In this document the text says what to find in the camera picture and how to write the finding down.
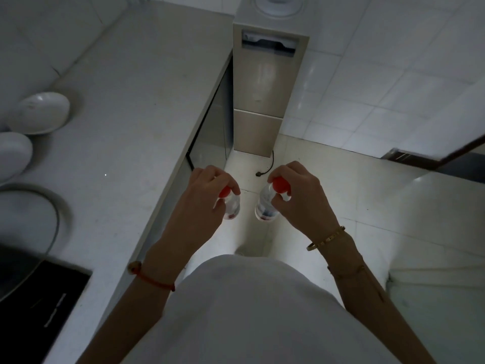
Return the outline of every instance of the clear plastic bottle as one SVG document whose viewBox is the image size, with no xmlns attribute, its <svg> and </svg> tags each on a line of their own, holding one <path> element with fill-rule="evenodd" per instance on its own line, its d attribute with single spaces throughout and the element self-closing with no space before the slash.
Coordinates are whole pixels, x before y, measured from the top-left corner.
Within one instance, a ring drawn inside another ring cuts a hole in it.
<svg viewBox="0 0 485 364">
<path fill-rule="evenodd" d="M 226 186 L 219 193 L 219 198 L 224 199 L 224 202 L 226 203 L 226 213 L 224 214 L 224 219 L 232 220 L 233 218 L 236 218 L 240 209 L 240 196 L 235 195 L 231 188 Z"/>
<path fill-rule="evenodd" d="M 254 208 L 256 218 L 260 221 L 270 222 L 274 220 L 279 212 L 271 204 L 276 193 L 280 193 L 284 200 L 289 200 L 288 192 L 291 190 L 289 183 L 282 177 L 276 177 L 273 183 L 266 185 L 259 193 L 258 203 Z"/>
</svg>

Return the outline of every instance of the forearm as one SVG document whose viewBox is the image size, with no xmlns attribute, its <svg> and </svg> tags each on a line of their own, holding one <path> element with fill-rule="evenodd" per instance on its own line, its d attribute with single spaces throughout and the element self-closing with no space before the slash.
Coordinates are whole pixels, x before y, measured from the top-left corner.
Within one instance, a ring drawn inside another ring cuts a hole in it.
<svg viewBox="0 0 485 364">
<path fill-rule="evenodd" d="M 190 258 L 171 250 L 165 239 L 148 252 L 142 273 L 173 283 Z M 118 364 L 161 318 L 170 290 L 135 279 L 95 334 L 78 364 Z"/>
<path fill-rule="evenodd" d="M 403 364 L 434 363 L 426 348 L 363 262 L 348 234 L 319 248 L 345 309 L 365 325 Z"/>
</svg>

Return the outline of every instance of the red string bracelet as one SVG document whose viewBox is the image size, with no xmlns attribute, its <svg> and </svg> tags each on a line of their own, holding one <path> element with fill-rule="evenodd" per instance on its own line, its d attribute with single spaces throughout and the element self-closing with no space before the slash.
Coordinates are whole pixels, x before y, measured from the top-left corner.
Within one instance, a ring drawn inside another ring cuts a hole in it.
<svg viewBox="0 0 485 364">
<path fill-rule="evenodd" d="M 151 279 L 150 277 L 143 275 L 142 274 L 142 263 L 140 261 L 135 261 L 131 262 L 128 264 L 128 273 L 130 275 L 136 275 L 137 277 L 141 278 L 143 281 L 148 282 L 149 284 L 160 287 L 161 289 L 166 289 L 166 290 L 172 290 L 175 291 L 175 284 L 166 284 L 166 283 L 160 283 L 158 281 L 155 281 L 154 279 Z"/>
</svg>

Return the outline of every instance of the finger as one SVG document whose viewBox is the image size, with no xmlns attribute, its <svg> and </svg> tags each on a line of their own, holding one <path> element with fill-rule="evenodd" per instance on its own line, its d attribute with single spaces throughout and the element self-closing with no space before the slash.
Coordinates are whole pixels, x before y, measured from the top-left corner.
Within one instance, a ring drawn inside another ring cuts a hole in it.
<svg viewBox="0 0 485 364">
<path fill-rule="evenodd" d="M 223 172 L 209 183 L 209 188 L 216 194 L 219 194 L 226 186 L 229 186 L 235 195 L 241 194 L 238 183 L 227 172 Z"/>
<path fill-rule="evenodd" d="M 209 183 L 214 179 L 214 177 L 219 176 L 223 173 L 224 171 L 222 171 L 219 167 L 209 165 L 202 171 L 199 176 L 199 180 L 204 183 Z"/>
<path fill-rule="evenodd" d="M 298 161 L 293 161 L 293 162 L 290 162 L 289 164 L 286 164 L 290 169 L 294 170 L 297 174 L 300 174 L 300 175 L 307 175 L 309 174 L 310 172 L 306 169 L 306 167 L 304 165 L 302 165 L 300 162 Z"/>
<path fill-rule="evenodd" d="M 200 167 L 193 169 L 192 173 L 190 174 L 189 185 L 192 185 L 193 183 L 196 182 L 197 178 L 200 176 L 202 171 L 203 169 L 201 169 Z"/>
<path fill-rule="evenodd" d="M 289 204 L 286 202 L 281 194 L 276 193 L 276 195 L 271 200 L 271 204 L 275 207 L 283 216 L 286 214 L 288 210 Z"/>
<path fill-rule="evenodd" d="M 282 176 L 290 185 L 298 179 L 298 174 L 287 165 L 281 165 L 273 170 L 268 177 L 268 182 L 272 183 L 275 177 Z"/>
<path fill-rule="evenodd" d="M 226 203 L 224 202 L 223 199 L 219 199 L 217 201 L 212 212 L 216 215 L 217 219 L 221 219 L 221 222 L 222 222 L 222 219 L 224 218 L 224 214 L 226 213 Z"/>
</svg>

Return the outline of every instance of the person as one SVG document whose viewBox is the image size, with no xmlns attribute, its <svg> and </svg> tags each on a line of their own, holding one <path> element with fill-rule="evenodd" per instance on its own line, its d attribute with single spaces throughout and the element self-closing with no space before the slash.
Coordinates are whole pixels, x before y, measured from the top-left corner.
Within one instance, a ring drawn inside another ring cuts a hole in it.
<svg viewBox="0 0 485 364">
<path fill-rule="evenodd" d="M 340 228 L 318 178 L 299 162 L 278 167 L 268 182 L 279 176 L 290 183 L 291 199 L 276 195 L 272 204 L 318 246 L 345 309 L 285 263 L 218 256 L 186 277 L 168 301 L 169 289 L 136 278 L 78 364 L 433 363 Z M 142 263 L 143 276 L 175 281 L 221 225 L 225 205 L 216 200 L 227 185 L 240 194 L 221 169 L 192 172 Z"/>
</svg>

